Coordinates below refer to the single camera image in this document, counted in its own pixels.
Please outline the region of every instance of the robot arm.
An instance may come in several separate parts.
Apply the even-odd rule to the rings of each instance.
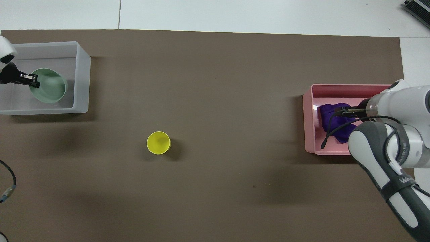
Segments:
[[[0,36],[0,84],[15,83],[39,88],[37,75],[19,71],[12,62],[16,54],[12,44],[5,37]]]
[[[430,167],[430,86],[409,87],[403,80],[367,102],[366,121],[350,135],[351,155],[368,174],[408,233],[430,241],[430,197],[402,167]]]
[[[0,36],[0,71],[6,67],[16,56],[16,50],[3,36]]]

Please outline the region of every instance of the brown tabletop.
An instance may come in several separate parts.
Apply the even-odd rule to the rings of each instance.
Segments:
[[[10,241],[413,241],[350,156],[304,149],[311,84],[403,78],[398,38],[1,34],[77,41],[92,57],[87,113],[0,116],[18,181],[0,205]],[[158,130],[172,138],[164,155],[146,147]]]

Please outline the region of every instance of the white plastic bin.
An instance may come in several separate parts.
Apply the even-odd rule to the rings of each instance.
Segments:
[[[91,58],[77,42],[24,43],[13,45],[18,52],[12,60],[18,70],[32,73],[49,68],[67,80],[67,92],[55,103],[44,103],[31,94],[29,87],[0,85],[0,114],[31,115],[83,113],[88,111]]]

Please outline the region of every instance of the black cable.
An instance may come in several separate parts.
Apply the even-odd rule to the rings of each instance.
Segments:
[[[16,177],[15,177],[15,173],[13,173],[12,169],[11,169],[11,168],[6,164],[6,163],[4,163],[2,160],[0,160],[0,163],[1,163],[2,165],[4,165],[4,167],[6,167],[6,169],[8,169],[8,170],[9,170],[9,172],[11,173],[12,178],[13,178],[13,184],[16,186]]]
[[[415,188],[416,190],[418,190],[419,192],[421,192],[422,194],[426,195],[427,197],[430,197],[430,193],[426,192],[425,190],[423,190],[422,188],[420,188],[419,186],[412,185],[413,188]]]
[[[2,235],[5,239],[6,239],[6,242],[9,242],[9,239],[6,237],[6,235],[4,234],[4,233],[2,233],[1,231],[0,231],[0,235]]]
[[[330,116],[330,118],[329,118],[329,126],[327,127],[327,132],[326,132],[326,134],[330,132],[330,126],[332,125],[332,119],[333,119],[333,117],[334,117],[337,113],[342,113],[342,111],[343,111],[343,110],[336,111],[336,112],[334,112],[334,113]]]
[[[394,128],[394,127],[392,127],[392,128],[394,129],[394,131],[392,133],[390,133],[390,135],[385,139],[385,141],[384,141],[384,147],[383,147],[383,152],[384,152],[385,158],[388,161],[390,161],[390,158],[388,157],[388,142],[393,137],[393,135],[395,135],[397,133],[397,129]],[[400,148],[397,151],[396,161],[397,161],[397,158],[399,157],[399,153],[400,153]]]
[[[401,122],[400,122],[399,120],[397,120],[396,118],[393,118],[393,117],[390,117],[390,116],[384,116],[384,115],[374,115],[374,116],[367,116],[367,117],[363,117],[363,118],[358,118],[358,119],[356,119],[356,120],[354,120],[354,121],[350,121],[350,122],[347,122],[347,123],[345,123],[345,124],[342,124],[341,126],[339,126],[339,127],[335,128],[335,129],[333,129],[333,131],[331,131],[330,133],[327,133],[327,134],[326,134],[326,138],[325,138],[325,139],[322,141],[322,143],[321,143],[321,149],[323,149],[323,148],[326,146],[327,139],[328,139],[332,134],[334,134],[336,131],[338,131],[339,129],[342,129],[342,128],[346,127],[347,125],[350,125],[350,124],[355,123],[355,122],[357,122],[357,121],[362,121],[362,120],[365,120],[365,119],[371,119],[371,118],[387,118],[387,119],[393,120],[394,122],[396,122],[396,123],[398,123],[398,124],[401,124]]]

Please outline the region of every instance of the yellow cup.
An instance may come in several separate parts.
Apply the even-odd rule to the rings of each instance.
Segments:
[[[152,133],[146,142],[148,150],[156,155],[161,155],[168,151],[171,144],[169,136],[161,131]]]

